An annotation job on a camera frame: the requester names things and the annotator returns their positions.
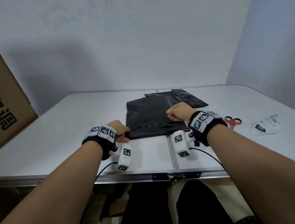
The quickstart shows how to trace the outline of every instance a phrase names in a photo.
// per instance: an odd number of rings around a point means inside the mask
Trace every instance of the leg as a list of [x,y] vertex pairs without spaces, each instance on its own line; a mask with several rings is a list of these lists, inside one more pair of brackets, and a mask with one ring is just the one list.
[[233,223],[216,195],[199,180],[186,182],[176,203],[178,223]]
[[134,183],[121,224],[172,224],[168,207],[168,192],[164,182]]

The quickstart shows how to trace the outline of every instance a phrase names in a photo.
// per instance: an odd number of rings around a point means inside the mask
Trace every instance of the hand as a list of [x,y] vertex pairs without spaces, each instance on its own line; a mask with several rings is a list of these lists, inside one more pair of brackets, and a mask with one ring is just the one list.
[[114,120],[108,123],[108,125],[117,131],[117,142],[129,142],[129,138],[125,137],[125,132],[130,132],[130,129],[123,125],[121,121]]
[[168,114],[168,117],[173,121],[186,121],[189,123],[192,114],[196,111],[197,110],[186,103],[181,102],[168,109],[166,114]]

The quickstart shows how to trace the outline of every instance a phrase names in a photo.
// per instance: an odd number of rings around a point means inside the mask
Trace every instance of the white wall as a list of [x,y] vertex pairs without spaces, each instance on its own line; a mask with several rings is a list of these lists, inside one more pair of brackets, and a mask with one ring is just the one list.
[[250,0],[2,0],[0,53],[42,114],[75,92],[224,84]]
[[295,109],[295,1],[252,1],[227,84],[252,87]]

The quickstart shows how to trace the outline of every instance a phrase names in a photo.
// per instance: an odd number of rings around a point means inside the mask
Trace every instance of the black plastic bag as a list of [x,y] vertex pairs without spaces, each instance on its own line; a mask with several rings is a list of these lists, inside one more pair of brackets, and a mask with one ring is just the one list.
[[145,94],[146,97],[151,96],[172,96],[177,100],[177,103],[185,102],[193,108],[205,107],[208,106],[207,103],[195,97],[194,95],[184,91],[183,89],[171,90],[169,92],[157,92]]
[[130,132],[129,139],[154,137],[172,134],[178,130],[188,129],[184,121],[172,121],[166,111],[177,100],[171,96],[145,97],[126,103],[126,126]]

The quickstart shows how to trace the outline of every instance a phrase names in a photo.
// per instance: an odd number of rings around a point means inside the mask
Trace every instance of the scissors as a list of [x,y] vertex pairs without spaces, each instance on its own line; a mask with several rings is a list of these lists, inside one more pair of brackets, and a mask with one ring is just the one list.
[[239,118],[232,118],[232,117],[230,117],[230,116],[226,116],[225,118],[225,121],[227,122],[227,123],[229,123],[229,125],[230,125],[230,129],[234,129],[234,126],[236,126],[236,125],[239,125],[239,124],[241,124],[242,123],[242,120],[241,119],[239,119]]

